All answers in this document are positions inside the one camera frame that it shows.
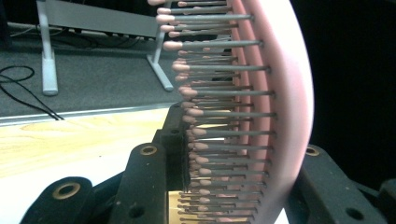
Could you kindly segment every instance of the wooden board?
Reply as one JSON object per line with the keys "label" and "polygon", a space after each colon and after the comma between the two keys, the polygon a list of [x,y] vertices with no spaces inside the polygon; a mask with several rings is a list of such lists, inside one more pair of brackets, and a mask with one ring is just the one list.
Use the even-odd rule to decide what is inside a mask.
{"label": "wooden board", "polygon": [[168,109],[0,128],[0,178],[129,152],[151,142]]}

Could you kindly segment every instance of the metal hole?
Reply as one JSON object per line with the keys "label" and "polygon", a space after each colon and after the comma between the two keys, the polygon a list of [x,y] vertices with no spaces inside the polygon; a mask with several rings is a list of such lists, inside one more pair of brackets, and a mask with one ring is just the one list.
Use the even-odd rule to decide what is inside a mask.
{"label": "metal hole", "polygon": [[347,208],[346,213],[350,216],[353,217],[356,220],[363,220],[364,215],[357,209],[355,208]]}
{"label": "metal hole", "polygon": [[57,200],[64,200],[77,194],[81,185],[76,182],[67,182],[59,186],[52,192],[52,197]]}
{"label": "metal hole", "polygon": [[143,147],[142,149],[140,149],[140,154],[144,155],[144,156],[149,156],[152,155],[154,153],[157,152],[157,148],[156,147]]}
{"label": "metal hole", "polygon": [[320,152],[314,147],[308,147],[305,154],[308,156],[318,156]]}
{"label": "metal hole", "polygon": [[129,210],[130,218],[138,218],[145,214],[145,208],[142,206],[134,206]]}

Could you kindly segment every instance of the dark background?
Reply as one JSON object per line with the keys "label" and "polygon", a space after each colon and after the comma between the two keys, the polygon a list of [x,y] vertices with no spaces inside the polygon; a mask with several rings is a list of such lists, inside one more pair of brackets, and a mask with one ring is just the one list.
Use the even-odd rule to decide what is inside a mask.
{"label": "dark background", "polygon": [[[378,189],[383,181],[396,177],[396,4],[385,0],[291,3],[314,79],[311,144],[327,150],[349,178]],[[85,4],[156,14],[143,0]],[[4,0],[4,5],[9,21],[38,23],[35,1]]]}

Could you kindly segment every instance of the black cable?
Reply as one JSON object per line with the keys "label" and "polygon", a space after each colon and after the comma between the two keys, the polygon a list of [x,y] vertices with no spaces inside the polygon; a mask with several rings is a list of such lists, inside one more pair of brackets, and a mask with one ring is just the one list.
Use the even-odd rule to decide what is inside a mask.
{"label": "black cable", "polygon": [[[18,37],[23,37],[23,36],[28,36],[28,35],[37,35],[37,36],[41,36],[41,33],[39,31],[39,25],[35,25],[35,31],[33,33],[27,32],[27,33],[19,33],[16,36],[13,36],[14,38],[18,38]],[[83,34],[77,34],[74,32],[70,32],[69,28],[63,28],[61,31],[50,35],[51,36],[51,40],[53,42],[58,42],[76,49],[130,49],[132,48],[134,45],[136,45],[137,43],[139,43],[140,39],[136,39],[135,42],[133,42],[130,46],[123,46],[124,44],[128,43],[131,40],[131,37],[126,37],[126,39],[121,40],[120,43],[114,44],[114,45],[108,45],[108,44],[104,44],[104,43],[100,43],[98,41],[97,38],[91,37],[91,36],[86,36]],[[62,37],[78,37],[82,40],[85,40],[88,42],[88,46],[79,46],[73,42],[69,42],[69,41],[65,41],[59,38]],[[60,45],[54,45],[54,47],[58,47],[58,48],[63,48],[63,46]]]}
{"label": "black cable", "polygon": [[[20,103],[20,104],[22,104],[22,105],[29,106],[29,107],[31,107],[31,108],[34,108],[34,109],[36,109],[36,110],[39,110],[39,111],[41,111],[41,112],[43,112],[43,113],[48,114],[48,115],[49,115],[50,117],[52,117],[53,119],[56,119],[56,120],[64,119],[64,118],[62,118],[61,116],[59,116],[56,112],[54,112],[52,109],[50,109],[47,105],[45,105],[40,99],[38,99],[38,98],[35,96],[34,93],[32,93],[31,91],[29,91],[25,86],[23,86],[23,85],[20,83],[20,81],[26,80],[26,79],[31,78],[32,76],[35,75],[35,70],[34,70],[33,68],[31,68],[31,67],[29,67],[29,66],[24,66],[24,65],[12,65],[12,66],[8,66],[8,67],[5,67],[5,68],[0,69],[0,73],[6,71],[6,70],[8,70],[8,69],[11,69],[11,68],[27,68],[27,69],[29,69],[29,70],[31,71],[31,74],[30,74],[29,76],[27,76],[27,77],[19,78],[19,79],[13,79],[13,78],[11,78],[11,77],[7,77],[7,76],[4,76],[4,75],[1,75],[1,74],[0,74],[0,77],[7,79],[7,80],[0,80],[0,90],[1,90],[3,93],[5,93],[5,94],[6,94],[8,97],[10,97],[12,100],[14,100],[14,101],[16,101],[16,102],[18,102],[18,103]],[[45,109],[43,109],[43,108],[40,108],[40,107],[38,107],[38,106],[35,106],[35,105],[31,105],[31,104],[29,104],[29,103],[26,103],[26,102],[24,102],[24,101],[22,101],[22,100],[16,98],[15,96],[13,96],[11,93],[9,93],[9,92],[3,87],[3,84],[5,84],[5,83],[16,83],[17,85],[19,85],[20,87],[22,87],[24,90],[26,90],[27,92],[29,92],[29,93],[30,93],[41,105],[43,105],[47,110],[45,110]]]}

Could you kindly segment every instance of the gray carpet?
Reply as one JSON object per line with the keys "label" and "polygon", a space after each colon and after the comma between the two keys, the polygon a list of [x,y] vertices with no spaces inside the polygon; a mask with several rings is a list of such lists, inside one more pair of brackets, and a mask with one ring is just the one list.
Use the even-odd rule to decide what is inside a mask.
{"label": "gray carpet", "polygon": [[[117,45],[125,37],[94,36],[101,43]],[[33,35],[13,38],[13,49],[0,51],[0,68],[10,65],[27,65],[35,69],[35,76],[22,81],[38,98],[56,112],[120,108],[141,105],[174,103],[181,100],[171,70],[174,52],[164,52],[160,59],[163,71],[175,85],[175,91],[165,91],[146,60],[155,49],[153,40],[130,40],[121,46],[125,49],[106,48],[79,49],[88,46],[81,38],[52,38],[58,72],[59,94],[44,96],[41,86],[41,42]],[[12,69],[2,75],[18,78],[29,74],[28,70]],[[14,96],[33,105],[39,105],[33,97],[16,84],[3,84]],[[0,92],[0,117],[33,115],[41,112],[21,105]]]}

